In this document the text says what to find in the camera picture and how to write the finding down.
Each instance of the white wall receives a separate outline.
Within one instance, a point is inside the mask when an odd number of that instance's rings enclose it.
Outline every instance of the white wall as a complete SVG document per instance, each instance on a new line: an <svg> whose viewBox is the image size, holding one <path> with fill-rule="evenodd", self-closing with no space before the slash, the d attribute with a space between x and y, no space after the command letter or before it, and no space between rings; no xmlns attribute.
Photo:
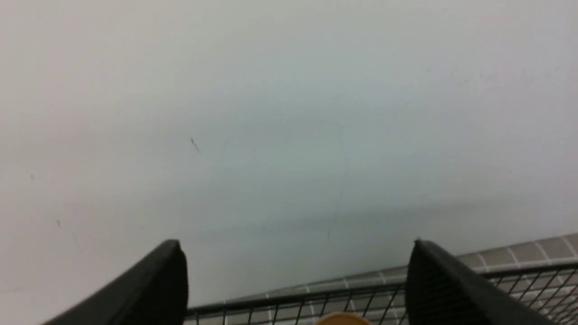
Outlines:
<svg viewBox="0 0 578 325"><path fill-rule="evenodd" d="M578 231L577 31L575 0L1 2L0 323L165 238L195 305Z"/></svg>

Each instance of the wire mesh basket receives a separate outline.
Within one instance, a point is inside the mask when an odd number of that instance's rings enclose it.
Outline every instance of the wire mesh basket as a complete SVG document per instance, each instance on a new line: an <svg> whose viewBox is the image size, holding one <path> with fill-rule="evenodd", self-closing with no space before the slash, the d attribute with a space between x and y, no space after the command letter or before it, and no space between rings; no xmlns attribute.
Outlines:
<svg viewBox="0 0 578 325"><path fill-rule="evenodd" d="M511 298L558 324L578 324L578 263L481 274ZM352 312L377 325L409 324L406 283L365 286L189 308L186 324L312 325Z"/></svg>

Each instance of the scuff mark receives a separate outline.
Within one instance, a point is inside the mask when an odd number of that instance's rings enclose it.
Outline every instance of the scuff mark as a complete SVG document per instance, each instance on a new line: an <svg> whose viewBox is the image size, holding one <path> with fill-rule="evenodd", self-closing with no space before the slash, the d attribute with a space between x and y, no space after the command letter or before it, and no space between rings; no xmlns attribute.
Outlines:
<svg viewBox="0 0 578 325"><path fill-rule="evenodd" d="M191 142L192 145L195 146L195 149L197 150L198 153L201 153L201 151L199 150L199 147L197 147L197 144L195 143L195 141L191 138Z"/></svg>
<svg viewBox="0 0 578 325"><path fill-rule="evenodd" d="M20 292L20 291L22 291L22 290L24 290L24 289L26 289L24 286L18 286L18 287L14 287L14 288L9 288L9 289L0 290L0 294Z"/></svg>
<svg viewBox="0 0 578 325"><path fill-rule="evenodd" d="M76 234L74 232L72 232L72 238L74 239L74 243L76 244L76 248L78 248L79 253L82 253L82 248L80 247L78 238L76 238Z"/></svg>
<svg viewBox="0 0 578 325"><path fill-rule="evenodd" d="M339 144L341 146L341 154L343 156L343 176L342 176L342 180L341 180L341 185L339 186L339 194L338 194L338 199L337 199L337 206L335 208L335 215L334 218L337 218L339 216L339 213L341 212L341 203L343 201L343 188L345 186L345 182L347 181L347 169L348 169L348 163L347 163L347 154L345 153L345 145L343 144L343 130L345 129L345 127L341 127L339 130Z"/></svg>
<svg viewBox="0 0 578 325"><path fill-rule="evenodd" d="M497 78L498 78L497 73L490 73L490 74L486 75L486 82L489 82L489 83L496 82Z"/></svg>

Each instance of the orange object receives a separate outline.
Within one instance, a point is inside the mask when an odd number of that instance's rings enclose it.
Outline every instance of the orange object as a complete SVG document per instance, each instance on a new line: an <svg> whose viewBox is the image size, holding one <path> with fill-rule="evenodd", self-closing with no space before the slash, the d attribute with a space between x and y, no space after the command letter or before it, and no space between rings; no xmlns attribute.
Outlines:
<svg viewBox="0 0 578 325"><path fill-rule="evenodd" d="M352 313L332 313L317 322L316 325L372 325L369 321Z"/></svg>

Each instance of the tile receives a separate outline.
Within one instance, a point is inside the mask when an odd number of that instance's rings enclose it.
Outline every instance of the tile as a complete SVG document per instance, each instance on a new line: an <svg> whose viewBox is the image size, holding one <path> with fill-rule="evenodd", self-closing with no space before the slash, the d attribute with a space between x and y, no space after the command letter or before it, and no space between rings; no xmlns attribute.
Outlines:
<svg viewBox="0 0 578 325"><path fill-rule="evenodd" d="M560 280L554 275L555 272L545 272L540 274L540 276L536 279L536 281L534 281L534 279L532 278L531 281L534 282L532 288L542 289L544 287L549 288L559 286L561 284Z"/></svg>
<svg viewBox="0 0 578 325"><path fill-rule="evenodd" d="M500 272L500 271L510 271L512 269L516 269L517 266L515 264L502 264L502 265L489 265L488 271L484 269L477 269L478 273L492 273L492 272Z"/></svg>
<svg viewBox="0 0 578 325"><path fill-rule="evenodd" d="M363 286L373 286L380 285L383 283L383 279L379 272L371 272L354 276L346 276L345 281L352 287L363 287Z"/></svg>
<svg viewBox="0 0 578 325"><path fill-rule="evenodd" d="M349 301L349 304L347 304L347 312L350 313L355 313L355 312L361 312L365 309L365 305L361 305L361 301L358 302L358 304L356 304L355 300L351 300Z"/></svg>
<svg viewBox="0 0 578 325"><path fill-rule="evenodd" d="M191 325L197 325L197 321L190 320ZM219 317L211 317L211 318L201 318L199 319L199 325L223 325L223 318Z"/></svg>
<svg viewBox="0 0 578 325"><path fill-rule="evenodd" d="M237 315L227 315L227 324L228 325L241 325L247 324L249 322L249 314L248 313L241 313Z"/></svg>
<svg viewBox="0 0 578 325"><path fill-rule="evenodd" d="M269 298L292 296L294 294L305 294L307 289L304 286L293 287L289 289L281 289L269 292Z"/></svg>
<svg viewBox="0 0 578 325"><path fill-rule="evenodd" d="M576 305L568 308L562 313L563 317L560 319L560 324L576 324L578 313L576 312Z"/></svg>
<svg viewBox="0 0 578 325"><path fill-rule="evenodd" d="M246 296L246 297L241 297L241 298L237 298L237 299L227 300L227 303L230 303L230 302L249 301L249 300L258 300L258 299L266 299L266 298L267 298L267 294L266 294L266 293L261 293L261 294L254 294L254 295L252 295L252 296Z"/></svg>
<svg viewBox="0 0 578 325"><path fill-rule="evenodd" d="M271 321L273 318L273 312L274 311L271 311L271 317L269 317L269 311L253 312L253 314L251 315L251 324L265 323Z"/></svg>
<svg viewBox="0 0 578 325"><path fill-rule="evenodd" d="M531 261L543 261L545 260L544 254L534 243L522 243L514 246L510 246L512 253L516 256L518 262L531 262Z"/></svg>
<svg viewBox="0 0 578 325"><path fill-rule="evenodd" d="M510 293L512 297L518 300L527 300L527 299L534 299L536 294L540 292L540 290L536 290L529 287L530 283L527 281L519 282L514 290Z"/></svg>
<svg viewBox="0 0 578 325"><path fill-rule="evenodd" d="M562 240L562 238L550 238L550 239L543 239L538 241L538 244L544 249L546 255L548 255L549 259L555 258L564 258L564 257L573 257L574 254L568 248L566 243Z"/></svg>
<svg viewBox="0 0 578 325"><path fill-rule="evenodd" d="M330 301L325 305L325 309L323 310L323 315L327 315L330 313L337 313L343 312L345 310L345 303L346 301ZM318 315L321 313L323 309L323 303L320 304L313 304L313 309L315 310L315 314Z"/></svg>
<svg viewBox="0 0 578 325"><path fill-rule="evenodd" d="M390 303L391 297L384 295L384 294L379 294L376 295L372 300L371 300L371 304L369 304L369 309L370 310L380 310L380 309L385 309L387 307L387 305Z"/></svg>
<svg viewBox="0 0 578 325"><path fill-rule="evenodd" d="M486 250L481 252L480 255L489 267L515 263L514 258L505 248Z"/></svg>
<svg viewBox="0 0 578 325"><path fill-rule="evenodd" d="M313 323L309 319L304 320L301 318L299 318L298 324L300 324L300 325L313 325ZM275 325L295 325L295 319L275 321Z"/></svg>
<svg viewBox="0 0 578 325"><path fill-rule="evenodd" d="M393 302L391 303L391 308L404 308L405 309L405 293L398 293L393 297Z"/></svg>
<svg viewBox="0 0 578 325"><path fill-rule="evenodd" d="M323 303L319 302L319 303L314 303L314 304L309 304L309 309L311 310L313 308L313 314L315 316L319 316L319 314L321 313L321 309L323 308Z"/></svg>
<svg viewBox="0 0 578 325"><path fill-rule="evenodd" d="M550 311L550 308L548 308L548 307L542 307L538 310L538 312L543 314L543 315L546 315L549 311Z"/></svg>
<svg viewBox="0 0 578 325"><path fill-rule="evenodd" d="M327 282L311 283L307 286L309 287L309 291L312 293L346 289L345 282L343 281L343 279L335 279Z"/></svg>
<svg viewBox="0 0 578 325"><path fill-rule="evenodd" d="M564 285L565 287L570 287L570 289L571 289L573 286L578 285L578 274L577 273L560 274L558 277L562 280L563 283L566 282L566 284Z"/></svg>
<svg viewBox="0 0 578 325"><path fill-rule="evenodd" d="M303 308L307 308L307 309L309 310L309 315L310 315L310 316L315 316L315 317L317 317L318 314L321 312L321 308L320 308L320 309L315 309L315 304L313 304L313 303L305 304L305 305L303 306Z"/></svg>
<svg viewBox="0 0 578 325"><path fill-rule="evenodd" d="M407 277L407 266L380 271L387 283L403 282Z"/></svg>
<svg viewBox="0 0 578 325"><path fill-rule="evenodd" d="M458 259L469 268L484 267L484 263L481 262L480 256L478 254L462 255L459 256Z"/></svg>
<svg viewBox="0 0 578 325"><path fill-rule="evenodd" d="M518 281L517 283L514 281L513 283L509 283L509 288L506 292L510 293L510 294L521 294L524 291L528 290L528 287L530 286L532 282L525 280L525 279L521 279L520 281Z"/></svg>
<svg viewBox="0 0 578 325"><path fill-rule="evenodd" d="M544 292L544 297L547 298L548 301L548 305L552 305L552 300L558 301L560 302L560 300L562 300L564 297L566 297L566 295L568 294L568 292L564 289L560 289L558 290L558 288L555 288L554 290L548 290L546 292Z"/></svg>
<svg viewBox="0 0 578 325"><path fill-rule="evenodd" d="M298 325L314 325L317 319L314 318L300 318L299 322L297 323Z"/></svg>
<svg viewBox="0 0 578 325"><path fill-rule="evenodd" d="M566 308L565 305L564 305L564 306L554 307L554 308L552 308L552 312L551 312L551 313L552 313L552 315L557 315L557 314L561 313L561 312L564 310L564 308ZM554 319L559 318L559 317L562 317L562 314L559 314L559 316L558 316L558 317L555 317Z"/></svg>
<svg viewBox="0 0 578 325"><path fill-rule="evenodd" d="M506 282L506 283L500 283L497 286L497 288L504 291L505 293L509 293L509 292L514 290L513 286L514 286L513 282Z"/></svg>
<svg viewBox="0 0 578 325"><path fill-rule="evenodd" d="M389 301L389 299L387 299L387 297L375 296L375 297L371 298L371 301L370 301L370 297L356 298L353 300L353 303L354 303L356 311L363 312L367 308L378 309L379 305L386 305L387 304L386 301Z"/></svg>
<svg viewBox="0 0 578 325"><path fill-rule="evenodd" d="M554 308L552 310L552 320L555 321L555 323L557 324L572 324L572 323L565 323L565 320L568 320L569 317L571 317L573 314L571 314L571 309L570 310L561 310L558 308Z"/></svg>
<svg viewBox="0 0 578 325"><path fill-rule="evenodd" d="M383 324L397 324L397 322L399 320L399 316L400 315L397 315L392 310L388 311L385 315L385 318L383 319L382 325ZM367 315L365 315L365 318L374 324L379 323L379 321L381 320L382 317L383 317L383 311L368 312Z"/></svg>
<svg viewBox="0 0 578 325"><path fill-rule="evenodd" d="M518 299L519 302L528 306L532 301L534 301L534 298L536 298L536 293L535 292L527 292L527 293L524 293L522 295L512 295L512 297L514 297L515 299Z"/></svg>
<svg viewBox="0 0 578 325"><path fill-rule="evenodd" d="M574 251L578 252L578 232L572 235L566 235L564 238L574 247Z"/></svg>
<svg viewBox="0 0 578 325"><path fill-rule="evenodd" d="M310 305L309 304L303 305L303 307L301 308L301 313L299 313L299 306L280 308L277 311L277 320L296 319L297 315L299 315L299 317L313 316L313 314L311 313Z"/></svg>

